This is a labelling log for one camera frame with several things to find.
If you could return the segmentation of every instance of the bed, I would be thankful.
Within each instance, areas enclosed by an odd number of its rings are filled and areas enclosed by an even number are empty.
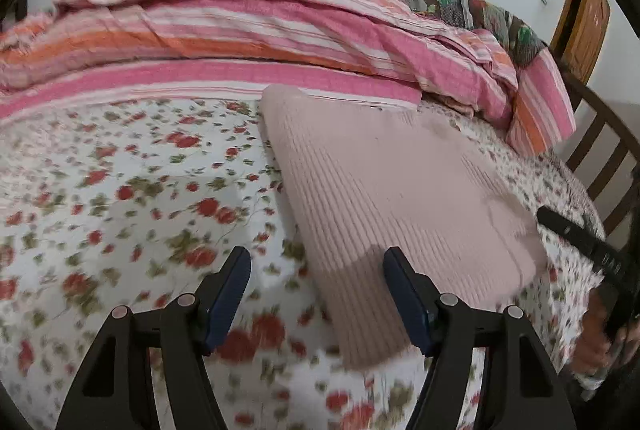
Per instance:
[[[228,425],[407,422],[429,363],[408,354],[364,373],[342,366],[263,129],[261,87],[248,76],[254,64],[273,69],[278,82],[315,70],[297,66],[287,75],[277,62],[226,59],[116,63],[56,74],[4,99],[1,379],[34,426],[53,428],[105,312],[164,305],[236,244],[250,249],[254,274],[227,342],[207,362]],[[212,69],[224,77],[207,79]],[[411,100],[380,91],[369,105]],[[522,158],[487,122],[433,100],[421,101],[418,114],[446,117],[527,209],[548,204],[604,234],[584,187],[551,153]],[[514,301],[560,368],[598,279],[557,237],[545,233],[543,244],[546,273]],[[152,362],[161,424],[170,428],[157,354]],[[478,352],[459,428],[472,427],[481,368]]]

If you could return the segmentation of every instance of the red rose print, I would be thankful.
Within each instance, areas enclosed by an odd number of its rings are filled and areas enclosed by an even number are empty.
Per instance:
[[[167,142],[176,143],[180,141],[184,137],[184,134],[181,132],[172,132],[166,137]]]
[[[232,363],[250,362],[254,359],[257,346],[246,331],[232,329],[225,342],[216,349],[216,354]]]
[[[8,244],[0,246],[0,269],[10,266],[14,261],[14,248]]]
[[[345,390],[334,390],[326,396],[325,405],[329,412],[339,414],[349,402],[351,395]]]
[[[199,142],[200,142],[199,137],[185,136],[182,139],[179,139],[178,141],[176,141],[175,145],[178,148],[188,148],[190,146],[198,144]]]
[[[277,390],[273,393],[273,397],[278,401],[288,401],[291,399],[291,393],[288,388],[284,388],[282,390]]]
[[[142,255],[142,246],[136,244],[135,248],[133,248],[133,251],[131,252],[131,261],[136,262],[140,258],[140,255]]]
[[[89,289],[89,279],[84,273],[72,273],[62,283],[62,291],[65,295],[83,295]]]
[[[154,309],[159,309],[164,307],[166,303],[170,300],[171,295],[169,293],[164,293],[163,295],[158,297],[158,300],[154,302]]]
[[[27,375],[29,367],[33,365],[33,347],[28,340],[20,342],[20,354],[18,354],[18,370],[23,376]]]
[[[102,159],[103,157],[111,157],[118,151],[117,147],[111,146],[100,146],[95,149],[95,156],[98,159]]]
[[[217,256],[218,252],[216,250],[201,246],[187,253],[184,256],[184,261],[187,266],[195,267],[197,269],[199,267],[210,266]]]
[[[17,226],[22,222],[22,212],[15,212],[12,216],[6,218],[5,226]]]
[[[218,210],[220,203],[213,197],[203,199],[196,204],[196,211],[203,217],[213,217]]]
[[[364,430],[368,428],[374,412],[373,403],[371,402],[356,405],[340,419],[340,430]]]
[[[121,201],[126,201],[133,197],[135,190],[132,186],[121,186],[116,191],[116,197]]]
[[[216,213],[216,220],[220,224],[231,224],[236,220],[236,213],[231,208],[223,206]]]
[[[97,244],[100,244],[101,240],[102,240],[102,232],[100,230],[95,230],[94,232],[91,232],[89,233],[89,235],[86,236],[86,241],[92,246],[96,246]]]
[[[309,325],[309,322],[316,314],[316,308],[314,306],[308,307],[302,314],[298,317],[298,325],[302,327],[306,327]]]
[[[39,196],[36,197],[36,200],[33,202],[33,204],[34,206],[41,208],[45,204],[47,204],[50,198],[51,198],[51,194],[49,192],[41,193]]]
[[[89,172],[89,175],[87,177],[84,178],[82,184],[84,186],[95,185],[102,181],[105,177],[107,177],[106,170],[93,170],[92,172]]]
[[[240,426],[251,426],[254,424],[254,415],[249,414],[248,412],[241,412],[236,414],[234,420]]]
[[[254,316],[251,338],[260,349],[279,349],[284,341],[285,330],[282,321],[272,313]]]
[[[300,358],[306,358],[306,345],[300,340],[289,338],[289,347],[291,347],[291,350]]]
[[[0,280],[0,300],[12,300],[18,289],[18,279]]]

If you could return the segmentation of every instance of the orange stripe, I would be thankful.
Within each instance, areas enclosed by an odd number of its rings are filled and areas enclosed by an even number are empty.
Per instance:
[[[521,94],[516,95],[514,114],[516,121],[519,121],[522,125],[524,133],[529,138],[529,141],[536,154],[544,152],[547,149],[545,140],[540,132],[536,120],[534,120],[532,114],[527,108],[527,104],[522,99]]]
[[[283,49],[274,48],[268,45],[256,45],[239,41],[222,41],[203,38],[164,38],[159,41],[153,33],[127,33],[123,31],[104,33],[87,33],[74,36],[73,43],[68,39],[61,39],[55,43],[41,46],[26,54],[19,52],[9,52],[8,56],[1,57],[8,64],[35,64],[46,62],[53,57],[84,52],[96,48],[116,48],[126,50],[127,48],[145,47],[157,48],[161,52],[153,56],[180,56],[184,58],[201,57],[229,57],[229,58],[270,58],[278,61],[305,63],[331,69],[352,71],[355,73],[374,75],[375,70],[371,67],[357,64],[339,62],[331,58],[317,55],[303,55],[291,53]]]

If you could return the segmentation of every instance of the wooden door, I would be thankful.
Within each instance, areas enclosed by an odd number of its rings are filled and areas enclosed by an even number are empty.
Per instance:
[[[586,84],[596,64],[609,24],[607,0],[565,0],[551,48],[576,78]]]

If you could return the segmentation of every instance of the blue gripper pad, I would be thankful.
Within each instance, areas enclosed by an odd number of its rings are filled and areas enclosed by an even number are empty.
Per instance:
[[[251,256],[245,248],[237,246],[215,275],[222,285],[209,309],[209,332],[205,337],[209,350],[213,351],[225,341],[250,275]]]
[[[411,343],[418,347],[423,355],[431,356],[434,342],[430,337],[428,314],[423,308],[414,286],[398,262],[394,248],[385,251],[385,256],[382,259],[382,269],[386,279],[386,286],[389,288],[389,292],[396,303],[396,308],[402,318],[402,323]]]

